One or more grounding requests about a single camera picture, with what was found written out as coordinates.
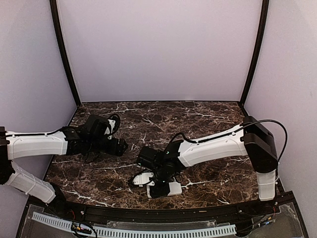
wire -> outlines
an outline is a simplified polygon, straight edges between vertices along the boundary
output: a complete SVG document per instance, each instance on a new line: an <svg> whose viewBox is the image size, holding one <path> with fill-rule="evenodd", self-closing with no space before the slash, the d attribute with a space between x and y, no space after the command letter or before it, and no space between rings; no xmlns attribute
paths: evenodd
<svg viewBox="0 0 317 238"><path fill-rule="evenodd" d="M244 228L244 229L238 230L237 232L243 232L243 231L247 230L248 228L257 225L257 224L260 223L260 222L262 221L262 219L263 219L264 217L266 217L267 215L268 215L268 214L263 215L263 216L262 216L260 219L258 219L256 222L253 222L252 225L249 225L248 227L246 227L246 228Z"/></svg>
<svg viewBox="0 0 317 238"><path fill-rule="evenodd" d="M48 133L26 133L26 134L11 134L11 135L6 135L6 137L12 137L12 136L36 136L36 135L52 135L55 134L59 131L61 131L62 129L64 129L66 126L63 126L62 128L52 131L52 132L48 132Z"/></svg>
<svg viewBox="0 0 317 238"><path fill-rule="evenodd" d="M118 114L112 114L111 116L109 116L107 118L107 120L114 120L115 121L115 125L114 125L114 128L113 128L113 131L112 133L110 134L107 134L107 136L111 136L113 134L115 134L119 128L120 128L120 124L121 124L121 119L120 119L120 116ZM72 128L71 126L63 126L61 127L60 129L58 130L55 130L55 131L52 131L52 132L48 132L48 133L23 133L23 134L10 134L10 135L6 135L6 137L13 137L13 136L16 136L16 137L19 137L19 136L37 136L37 135L52 135L52 134L55 134L59 131L61 131L62 129L64 128Z"/></svg>
<svg viewBox="0 0 317 238"><path fill-rule="evenodd" d="M144 183L144 184L134 184L134 183L133 183L133 180L135 179L136 176L141 175L141 174L146 173L146 172L152 172L152 171L151 171L151 170L148 170L148 169L145 169L145 170L142 170L142 171L138 172L138 173L137 173L136 175L134 175L134 176L132 177L132 179L131 179L132 185L139 187L140 185L145 186L145 185L150 184L150 183L153 181L152 179L149 179L149 181L146 182L146 183Z"/></svg>
<svg viewBox="0 0 317 238"><path fill-rule="evenodd" d="M183 132L179 132L179 133L175 134L175 135L172 137L172 139L169 141L169 144L172 143L173 140L174 140L176 137L178 137L179 135L181 135L181 136L183 137L183 139L186 140L187 142L192 143L192 144L197 144L197 141L188 139L188 138L186 137L186 135L185 135Z"/></svg>
<svg viewBox="0 0 317 238"><path fill-rule="evenodd" d="M284 151L285 151L286 145L287 145L288 134L287 134L287 130L286 130L285 126L284 126L282 123L280 123L279 121L276 121L276 120L271 120L271 119L258 120L258 121L249 123L249 124L247 124L247 125L245 125L245 126L239 128L239 129L237 129L237 130L235 130L235 131L233 131L233 132L228 132L228 133L226 133L226 134L222 134L222 135L219 135L219 136L215 136L215 137L212 137L212 138L208 138L208 139L204 139L204 140L199 140L199 141L190 140L190 139L188 139L188 138L185 136L185 134L184 134L183 132L179 132L179 133L175 134L175 135L172 137L172 139L170 140L169 143L173 142L173 140L174 140L177 136L179 136L179 135L181 135L181 136L184 138L185 141L187 141L187 142L189 142L189 143L192 143L192 144L205 143L205 142L208 142L208 141L211 141L211 140L216 140L216 139L219 139L219 138L228 136L228 135L232 135L233 133L237 133L237 132L239 132L239 131L241 131L241 130L243 130L243 129L249 127L249 126L252 126L252 125L255 125L255 124L259 124L259 123L262 123L262 122L272 122L272 123L278 124L278 125L280 125L280 126L283 128L283 130L284 130L284 133L285 133L285 142L284 142L283 149L282 149L282 151L281 151L281 153L280 153L280 155L279 155L279 157L278 157L278 159L277 159L278 161L280 161L280 159L281 159L281 157L282 157L282 155L283 155L283 153L284 153Z"/></svg>
<svg viewBox="0 0 317 238"><path fill-rule="evenodd" d="M96 232L96 230L93 228L92 225L86 223L86 222L77 222L77 221L72 221L72 226L75 224L74 223L78 223L79 224L79 227L81 227L81 225L85 225L86 227L88 227L89 229L91 229L91 234L94 233L95 234L95 238L98 238L98 234ZM78 238L87 238L89 237L91 234L87 234L86 236L85 235L81 235L81 234L78 234L78 232L76 230L73 230L73 232L75 232L75 236L78 237Z"/></svg>
<svg viewBox="0 0 317 238"><path fill-rule="evenodd" d="M237 133L237 132L239 132L239 131L241 131L241 130L243 130L243 129L249 127L249 126L252 126L252 125L255 125L255 124L258 124L258 123L262 123L262 122L272 122L272 123L278 124L278 125L280 125L280 126L283 128L283 130L284 130L284 133L285 133L285 142L284 142L283 149L282 149L282 151L281 151L281 153L280 153L280 155L279 155L279 157L278 157L278 159L277 159L278 161L280 161L280 159L281 159L281 157L282 157L282 155L283 155L283 153L284 153L284 151L285 151L286 145L287 145L288 134L287 134L287 130L286 130L285 126L284 126L282 123L280 123L279 121L271 120L271 119L259 120L259 121L256 121L256 122L249 123L249 124L247 124L247 125L245 125L245 126L239 128L239 129L235 130L234 132Z"/></svg>
<svg viewBox="0 0 317 238"><path fill-rule="evenodd" d="M111 136L113 134L115 134L119 128L120 128L120 124L121 124L121 119L120 119L120 116L118 114L112 114L110 117L107 118L107 120L114 120L115 121L115 124L114 124L114 128L113 128L113 131L112 133L110 133L109 135L107 136Z"/></svg>
<svg viewBox="0 0 317 238"><path fill-rule="evenodd" d="M54 211L52 211L52 209L51 209L48 205L46 206L46 208L49 209L50 212L52 212L55 216L59 217L60 219L64 219L63 217L61 217L60 215L58 215L58 214L56 214ZM70 221L72 222L72 224L75 222L75 223L83 224L83 225L89 227L89 228L92 230L92 232L95 234L95 238L98 238L98 234L97 234L96 230L93 228L92 225L88 224L87 222L78 222L78 221L75 221L75 212L74 212L73 210L69 210L69 211L72 212L72 214L73 214L73 220L70 220Z"/></svg>

white wall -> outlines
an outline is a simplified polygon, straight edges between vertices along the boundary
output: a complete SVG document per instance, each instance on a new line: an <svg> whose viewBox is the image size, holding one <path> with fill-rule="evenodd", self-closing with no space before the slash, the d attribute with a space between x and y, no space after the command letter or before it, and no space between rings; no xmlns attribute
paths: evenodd
<svg viewBox="0 0 317 238"><path fill-rule="evenodd" d="M60 0L83 102L239 100L261 0Z"/></svg>
<svg viewBox="0 0 317 238"><path fill-rule="evenodd" d="M48 131L66 125L75 103L59 55L48 0L0 1L0 125ZM51 156L18 159L42 178ZM0 186L0 238L15 237L27 196Z"/></svg>
<svg viewBox="0 0 317 238"><path fill-rule="evenodd" d="M317 2L270 1L263 46L247 99L257 119L277 119L289 132L280 176L293 190L310 237L317 223ZM279 148L282 130L274 130Z"/></svg>

black frame pole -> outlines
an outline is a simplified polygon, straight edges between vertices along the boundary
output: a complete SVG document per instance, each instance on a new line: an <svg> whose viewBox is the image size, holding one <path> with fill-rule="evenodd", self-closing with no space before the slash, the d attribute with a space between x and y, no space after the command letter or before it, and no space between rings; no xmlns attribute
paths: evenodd
<svg viewBox="0 0 317 238"><path fill-rule="evenodd" d="M246 83L244 85L243 93L242 93L242 96L240 99L240 104L242 106L244 106L244 104L247 100L247 97L248 97L248 94L250 91L250 87L252 84L254 72L255 72L256 67L257 67L259 54L260 54L260 50L261 50L261 44L262 44L263 35L264 35L265 24L266 24L266 17L267 17L267 12L268 12L268 3L269 3L269 0L263 0L263 2L262 2L262 9L261 9L261 16L260 16L260 23L259 23L259 28L258 28L257 39L256 39L256 43L255 43L254 50L253 50L253 55L252 55L252 59L251 59L251 64L250 64L247 80L246 80Z"/></svg>
<svg viewBox="0 0 317 238"><path fill-rule="evenodd" d="M75 100L76 105L79 107L81 105L81 101L77 92L77 88L75 85L74 77L70 69L67 53L66 53L66 48L65 48L65 43L63 39L63 34L61 31L61 26L59 22L59 16L58 16L58 9L57 9L57 2L56 0L50 0L50 5L51 5L51 12L52 12L52 18L53 18L53 24L54 24L54 29L55 29L55 34L56 34L56 39L58 43L58 48L59 48L59 53L61 56L61 60L64 65L64 70L66 73L66 77L68 80L68 84L71 90L71 93L73 95L73 98Z"/></svg>

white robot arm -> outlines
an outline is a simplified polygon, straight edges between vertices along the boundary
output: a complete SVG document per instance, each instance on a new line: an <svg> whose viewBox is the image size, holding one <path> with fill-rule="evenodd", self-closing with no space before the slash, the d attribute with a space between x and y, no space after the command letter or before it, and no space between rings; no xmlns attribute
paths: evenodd
<svg viewBox="0 0 317 238"><path fill-rule="evenodd" d="M172 139L164 151L143 147L137 163L150 171L134 176L133 184L146 185L149 198L178 195L182 193L181 185L173 177L183 169L205 161L249 155L258 177L260 201L273 200L278 166L274 138L259 123L245 127L253 122L253 117L245 117L241 125L194 140L183 135L184 140Z"/></svg>
<svg viewBox="0 0 317 238"><path fill-rule="evenodd" d="M121 156L127 149L123 139L113 138L120 126L118 115L108 119L90 115L84 125L63 127L45 133L6 132L0 127L0 184L13 186L44 203L63 196L60 189L36 178L19 167L13 160L37 155L74 155L105 152Z"/></svg>

brown marble surface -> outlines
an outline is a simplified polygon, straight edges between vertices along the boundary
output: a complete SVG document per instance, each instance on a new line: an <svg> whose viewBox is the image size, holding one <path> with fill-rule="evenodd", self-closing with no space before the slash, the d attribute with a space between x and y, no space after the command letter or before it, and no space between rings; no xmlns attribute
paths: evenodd
<svg viewBox="0 0 317 238"><path fill-rule="evenodd" d="M84 103L71 125L81 125L90 114L117 113L121 127L116 138L129 148L122 157L101 154L90 164L82 155L55 156L46 181L58 184L67 200L84 204L138 209L180 209L219 206L258 197L256 174L247 157L209 161L182 173L183 193L148 199L145 187L130 187L141 171L135 164L144 145L163 150L170 138L183 131L189 138L218 133L242 122L234 102L121 102Z"/></svg>

